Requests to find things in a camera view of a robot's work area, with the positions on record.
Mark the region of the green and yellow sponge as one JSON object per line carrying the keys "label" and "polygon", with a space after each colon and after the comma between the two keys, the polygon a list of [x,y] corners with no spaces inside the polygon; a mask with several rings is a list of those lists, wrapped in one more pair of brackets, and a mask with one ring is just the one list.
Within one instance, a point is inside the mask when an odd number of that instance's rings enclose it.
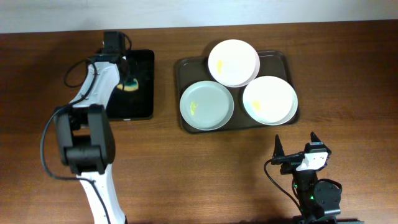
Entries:
{"label": "green and yellow sponge", "polygon": [[139,83],[136,78],[128,79],[123,83],[120,83],[116,86],[118,90],[132,92],[139,89]]}

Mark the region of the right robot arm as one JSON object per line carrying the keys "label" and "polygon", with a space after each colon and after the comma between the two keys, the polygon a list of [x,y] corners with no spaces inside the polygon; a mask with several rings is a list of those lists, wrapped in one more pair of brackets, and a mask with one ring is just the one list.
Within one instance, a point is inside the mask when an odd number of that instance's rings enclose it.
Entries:
{"label": "right robot arm", "polygon": [[300,215],[294,223],[336,223],[341,213],[342,185],[334,180],[319,179],[317,172],[327,166],[331,150],[312,132],[305,149],[296,154],[284,153],[280,138],[275,137],[272,165],[280,165],[282,175],[292,175],[293,195]]}

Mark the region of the light blue plate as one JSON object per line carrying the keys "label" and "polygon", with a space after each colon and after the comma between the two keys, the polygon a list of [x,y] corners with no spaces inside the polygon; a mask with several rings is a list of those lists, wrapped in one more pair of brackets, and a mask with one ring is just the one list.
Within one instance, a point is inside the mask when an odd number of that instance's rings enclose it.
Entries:
{"label": "light blue plate", "polygon": [[218,82],[200,81],[182,93],[179,108],[183,120],[191,127],[212,131],[231,119],[234,100],[229,90]]}

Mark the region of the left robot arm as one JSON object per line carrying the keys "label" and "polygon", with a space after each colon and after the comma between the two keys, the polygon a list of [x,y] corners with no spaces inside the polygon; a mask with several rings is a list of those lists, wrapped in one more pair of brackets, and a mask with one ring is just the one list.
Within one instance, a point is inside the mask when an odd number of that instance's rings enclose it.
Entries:
{"label": "left robot arm", "polygon": [[60,160],[85,191],[95,223],[127,223],[113,182],[116,145],[106,108],[113,90],[129,74],[122,32],[106,31],[103,48],[83,59],[84,81],[76,97],[54,112]]}

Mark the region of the white cream plate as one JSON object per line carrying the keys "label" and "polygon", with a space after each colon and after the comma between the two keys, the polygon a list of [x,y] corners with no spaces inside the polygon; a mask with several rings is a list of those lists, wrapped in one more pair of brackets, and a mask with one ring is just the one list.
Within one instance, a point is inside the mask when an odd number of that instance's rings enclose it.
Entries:
{"label": "white cream plate", "polygon": [[294,88],[285,80],[263,76],[251,81],[243,91],[246,113],[258,123],[278,126],[291,120],[299,108]]}

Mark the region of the pink plate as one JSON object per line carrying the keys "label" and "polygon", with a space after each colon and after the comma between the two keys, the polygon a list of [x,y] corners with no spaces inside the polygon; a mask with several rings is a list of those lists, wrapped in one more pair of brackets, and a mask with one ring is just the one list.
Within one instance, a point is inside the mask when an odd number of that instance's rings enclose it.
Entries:
{"label": "pink plate", "polygon": [[211,76],[231,88],[247,85],[260,69],[259,55],[250,44],[238,39],[218,43],[208,57]]}

